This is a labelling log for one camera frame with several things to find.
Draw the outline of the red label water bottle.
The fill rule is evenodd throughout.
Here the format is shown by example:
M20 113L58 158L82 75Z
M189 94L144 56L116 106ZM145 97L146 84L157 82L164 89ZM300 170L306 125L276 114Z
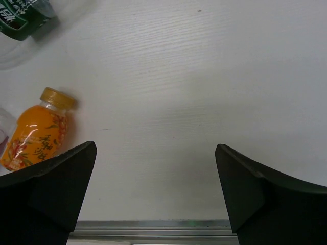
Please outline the red label water bottle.
M1 156L2 156L3 152L5 151L6 143L8 139L11 137L11 134L16 127L16 118L3 108L1 108L0 116L1 116L0 117Z

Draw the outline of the green label clear bottle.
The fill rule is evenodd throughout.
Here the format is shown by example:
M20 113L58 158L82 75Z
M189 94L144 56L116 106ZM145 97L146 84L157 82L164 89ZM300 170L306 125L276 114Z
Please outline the green label clear bottle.
M27 60L37 48L35 34L55 17L50 1L1 1L1 70Z

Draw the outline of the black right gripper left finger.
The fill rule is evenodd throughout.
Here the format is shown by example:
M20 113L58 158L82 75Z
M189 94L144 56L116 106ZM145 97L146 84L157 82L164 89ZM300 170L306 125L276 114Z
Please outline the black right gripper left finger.
M1 244L66 244L96 155L96 144L88 141L1 176Z

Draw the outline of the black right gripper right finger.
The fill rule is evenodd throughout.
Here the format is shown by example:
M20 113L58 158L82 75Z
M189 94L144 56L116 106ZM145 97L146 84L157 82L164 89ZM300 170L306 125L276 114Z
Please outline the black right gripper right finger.
M326 187L258 163L225 144L215 159L239 244L326 244Z

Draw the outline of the orange juice bottle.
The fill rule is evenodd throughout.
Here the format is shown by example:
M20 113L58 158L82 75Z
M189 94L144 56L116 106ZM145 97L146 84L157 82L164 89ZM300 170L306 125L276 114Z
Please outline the orange juice bottle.
M1 156L1 165L15 172L54 157L67 135L66 114L74 103L71 96L45 88L40 104L27 109L17 120Z

